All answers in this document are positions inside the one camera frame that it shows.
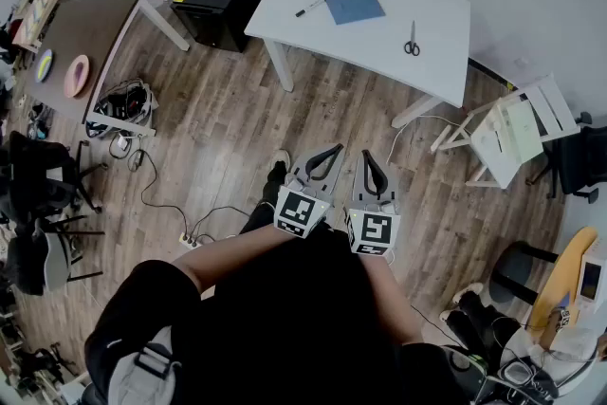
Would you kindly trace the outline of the brown table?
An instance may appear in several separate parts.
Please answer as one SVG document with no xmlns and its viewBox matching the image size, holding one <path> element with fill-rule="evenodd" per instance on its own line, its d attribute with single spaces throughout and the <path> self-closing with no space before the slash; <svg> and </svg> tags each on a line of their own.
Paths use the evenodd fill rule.
<svg viewBox="0 0 607 405">
<path fill-rule="evenodd" d="M 95 121 L 152 137 L 156 130 L 149 126 L 94 111 L 111 64 L 138 12 L 142 12 L 181 50 L 190 48 L 190 44 L 148 0 L 72 0 L 58 7 L 37 54 L 37 59 L 41 60 L 46 50 L 53 53 L 46 80 L 38 83 L 37 70 L 32 68 L 26 83 L 27 94 L 81 124 Z M 83 92 L 69 98 L 64 94 L 65 74 L 73 60 L 81 54 L 91 63 L 89 75 Z"/>
</svg>

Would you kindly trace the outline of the white box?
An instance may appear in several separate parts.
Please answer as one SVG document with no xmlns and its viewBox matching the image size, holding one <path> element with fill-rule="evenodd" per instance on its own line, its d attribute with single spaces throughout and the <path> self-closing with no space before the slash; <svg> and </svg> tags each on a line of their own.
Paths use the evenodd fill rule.
<svg viewBox="0 0 607 405">
<path fill-rule="evenodd" d="M 493 103 L 471 112 L 474 116 L 484 117 L 469 139 L 470 148 L 478 157 L 480 166 L 470 177 L 468 186 L 505 190 L 521 167 L 521 163 L 499 139 L 500 135 L 506 135 L 506 129 L 497 108 L 498 105 Z"/>
</svg>

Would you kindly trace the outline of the grey bag with black buckle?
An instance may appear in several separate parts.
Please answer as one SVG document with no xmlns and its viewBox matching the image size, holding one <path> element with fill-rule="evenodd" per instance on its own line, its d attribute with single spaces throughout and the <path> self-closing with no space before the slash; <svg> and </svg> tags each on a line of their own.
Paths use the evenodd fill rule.
<svg viewBox="0 0 607 405">
<path fill-rule="evenodd" d="M 120 359 L 111 376 L 108 405 L 171 405 L 181 362 L 173 354 L 172 327 L 162 328 L 138 352 Z"/>
</svg>

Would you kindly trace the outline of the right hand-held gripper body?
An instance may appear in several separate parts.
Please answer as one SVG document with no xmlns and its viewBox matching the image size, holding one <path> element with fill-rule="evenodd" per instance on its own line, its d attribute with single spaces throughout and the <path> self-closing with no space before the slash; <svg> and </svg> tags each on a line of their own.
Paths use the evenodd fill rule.
<svg viewBox="0 0 607 405">
<path fill-rule="evenodd" d="M 345 210 L 350 249 L 359 255 L 386 255 L 395 246 L 401 216 L 393 202 Z"/>
</svg>

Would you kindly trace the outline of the person's black clothing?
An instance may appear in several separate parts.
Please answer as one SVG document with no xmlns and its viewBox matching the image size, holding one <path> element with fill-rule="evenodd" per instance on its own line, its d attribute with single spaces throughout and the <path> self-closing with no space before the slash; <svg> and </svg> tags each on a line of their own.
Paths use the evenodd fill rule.
<svg viewBox="0 0 607 405">
<path fill-rule="evenodd" d="M 274 226 L 287 171 L 271 164 L 237 235 Z M 388 334 L 359 257 L 322 223 L 203 294 L 172 262 L 142 262 L 85 342 L 92 383 L 107 403 L 118 361 L 171 326 L 182 365 L 171 405 L 469 405 L 439 346 Z"/>
</svg>

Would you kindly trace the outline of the black-handled scissors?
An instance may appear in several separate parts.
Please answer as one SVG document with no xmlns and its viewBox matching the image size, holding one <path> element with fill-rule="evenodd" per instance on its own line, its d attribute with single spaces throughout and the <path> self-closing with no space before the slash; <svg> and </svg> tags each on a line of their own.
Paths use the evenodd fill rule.
<svg viewBox="0 0 607 405">
<path fill-rule="evenodd" d="M 417 57 L 420 54 L 420 47 L 416 42 L 416 25 L 415 21 L 412 21 L 410 39 L 404 44 L 403 48 L 406 54 Z"/>
</svg>

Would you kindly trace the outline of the black stool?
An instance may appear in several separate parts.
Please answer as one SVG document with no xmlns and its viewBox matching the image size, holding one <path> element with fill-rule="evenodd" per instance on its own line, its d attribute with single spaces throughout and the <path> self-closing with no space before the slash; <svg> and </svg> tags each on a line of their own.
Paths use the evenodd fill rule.
<svg viewBox="0 0 607 405">
<path fill-rule="evenodd" d="M 527 287 L 534 260 L 554 264 L 557 253 L 530 246 L 526 241 L 515 241 L 500 255 L 489 280 L 489 296 L 498 304 L 506 304 L 514 298 L 533 305 L 538 292 Z"/>
</svg>

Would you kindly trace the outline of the blue notebook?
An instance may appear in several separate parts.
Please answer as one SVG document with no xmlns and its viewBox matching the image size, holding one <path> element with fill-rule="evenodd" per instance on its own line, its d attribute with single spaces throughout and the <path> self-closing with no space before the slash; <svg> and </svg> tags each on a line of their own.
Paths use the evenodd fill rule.
<svg viewBox="0 0 607 405">
<path fill-rule="evenodd" d="M 378 0 L 324 0 L 336 25 L 383 17 Z"/>
</svg>

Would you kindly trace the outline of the black cabinet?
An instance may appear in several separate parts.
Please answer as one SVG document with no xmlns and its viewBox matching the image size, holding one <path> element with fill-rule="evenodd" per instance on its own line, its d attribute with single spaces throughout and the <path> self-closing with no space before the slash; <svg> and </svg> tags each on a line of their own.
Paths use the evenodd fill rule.
<svg viewBox="0 0 607 405">
<path fill-rule="evenodd" d="M 260 0 L 174 0 L 171 8 L 201 45 L 242 52 L 245 29 Z"/>
</svg>

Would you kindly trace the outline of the pink plate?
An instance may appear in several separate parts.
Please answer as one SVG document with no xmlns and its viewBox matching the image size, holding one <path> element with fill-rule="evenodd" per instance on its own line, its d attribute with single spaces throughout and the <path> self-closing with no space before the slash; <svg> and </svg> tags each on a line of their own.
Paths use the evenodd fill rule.
<svg viewBox="0 0 607 405">
<path fill-rule="evenodd" d="M 67 98 L 73 99 L 83 91 L 89 71 L 90 62 L 86 55 L 81 54 L 71 62 L 64 76 L 64 95 Z"/>
</svg>

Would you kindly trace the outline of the person's left forearm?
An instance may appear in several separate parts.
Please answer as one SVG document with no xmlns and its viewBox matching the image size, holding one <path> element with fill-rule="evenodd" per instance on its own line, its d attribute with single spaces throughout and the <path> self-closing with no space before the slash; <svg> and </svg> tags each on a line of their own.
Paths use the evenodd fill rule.
<svg viewBox="0 0 607 405">
<path fill-rule="evenodd" d="M 294 235 L 267 225 L 188 251 L 172 265 L 203 294 L 247 262 L 293 239 Z"/>
</svg>

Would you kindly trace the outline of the black and white marker pen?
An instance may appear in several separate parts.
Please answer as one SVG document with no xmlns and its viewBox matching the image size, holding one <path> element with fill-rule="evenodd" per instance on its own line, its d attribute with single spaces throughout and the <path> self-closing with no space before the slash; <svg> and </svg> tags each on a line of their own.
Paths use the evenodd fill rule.
<svg viewBox="0 0 607 405">
<path fill-rule="evenodd" d="M 295 13 L 295 16 L 297 18 L 300 18 L 300 17 L 304 16 L 306 13 L 308 13 L 309 11 L 311 11 L 311 10 L 317 8 L 318 6 L 322 5 L 324 2 L 325 2 L 325 0 L 316 0 L 312 4 L 306 6 L 305 8 L 298 10 Z"/>
</svg>

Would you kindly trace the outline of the blue and yellow plate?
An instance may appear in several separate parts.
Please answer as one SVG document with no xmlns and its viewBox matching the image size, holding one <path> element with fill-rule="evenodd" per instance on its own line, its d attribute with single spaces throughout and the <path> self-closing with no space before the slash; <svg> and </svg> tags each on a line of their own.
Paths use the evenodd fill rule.
<svg viewBox="0 0 607 405">
<path fill-rule="evenodd" d="M 36 73 L 35 73 L 35 81 L 36 83 L 43 83 L 48 76 L 48 73 L 53 64 L 53 51 L 51 49 L 47 49 L 43 55 L 41 56 L 39 63 L 37 64 Z"/>
</svg>

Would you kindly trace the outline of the person's right forearm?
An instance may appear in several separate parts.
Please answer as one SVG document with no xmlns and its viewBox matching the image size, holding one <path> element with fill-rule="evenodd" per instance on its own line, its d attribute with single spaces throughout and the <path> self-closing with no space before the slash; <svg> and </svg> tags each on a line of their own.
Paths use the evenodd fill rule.
<svg viewBox="0 0 607 405">
<path fill-rule="evenodd" d="M 421 325 L 394 273 L 383 257 L 360 255 L 374 294 L 379 319 L 400 344 L 423 341 Z"/>
</svg>

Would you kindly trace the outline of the white wooden chair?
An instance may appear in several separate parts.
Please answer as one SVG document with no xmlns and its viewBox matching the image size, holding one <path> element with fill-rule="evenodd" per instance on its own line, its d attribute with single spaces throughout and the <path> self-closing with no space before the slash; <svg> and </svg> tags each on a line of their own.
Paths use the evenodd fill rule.
<svg viewBox="0 0 607 405">
<path fill-rule="evenodd" d="M 533 83 L 485 105 L 493 103 L 498 105 L 498 115 L 506 129 L 505 117 L 502 110 L 516 101 L 530 101 L 543 145 L 547 141 L 572 136 L 580 131 L 580 126 L 575 122 L 574 116 L 553 75 L 539 78 Z M 458 147 L 470 148 L 470 136 L 484 117 L 484 115 L 472 115 L 471 112 L 475 109 L 469 112 L 458 128 L 451 129 L 451 127 L 447 127 L 432 145 L 432 150 L 435 152 L 437 150 L 447 151 Z M 500 135 L 499 139 L 505 143 L 504 147 L 511 153 L 507 130 L 506 135 Z"/>
</svg>

